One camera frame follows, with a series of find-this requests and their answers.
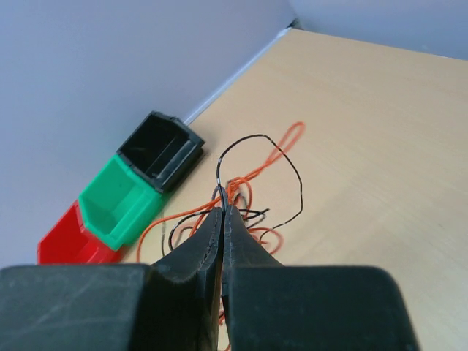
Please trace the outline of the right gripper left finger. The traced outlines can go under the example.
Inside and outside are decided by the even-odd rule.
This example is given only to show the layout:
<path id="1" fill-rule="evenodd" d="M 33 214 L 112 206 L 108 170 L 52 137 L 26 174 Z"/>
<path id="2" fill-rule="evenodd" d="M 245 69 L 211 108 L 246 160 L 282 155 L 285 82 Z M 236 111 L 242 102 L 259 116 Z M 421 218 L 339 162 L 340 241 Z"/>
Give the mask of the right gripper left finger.
<path id="1" fill-rule="evenodd" d="M 215 350 L 223 217 L 154 264 L 1 270 L 3 350 Z"/>

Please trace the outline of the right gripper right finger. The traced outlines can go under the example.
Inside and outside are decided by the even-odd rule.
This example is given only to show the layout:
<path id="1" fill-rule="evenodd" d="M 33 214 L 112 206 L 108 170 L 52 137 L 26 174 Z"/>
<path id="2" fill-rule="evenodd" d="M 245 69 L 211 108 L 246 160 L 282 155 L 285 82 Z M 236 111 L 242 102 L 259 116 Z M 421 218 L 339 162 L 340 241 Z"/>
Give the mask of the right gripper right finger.
<path id="1" fill-rule="evenodd" d="M 418 350 L 399 286 L 368 265 L 287 266 L 224 212 L 222 292 L 233 350 Z"/>

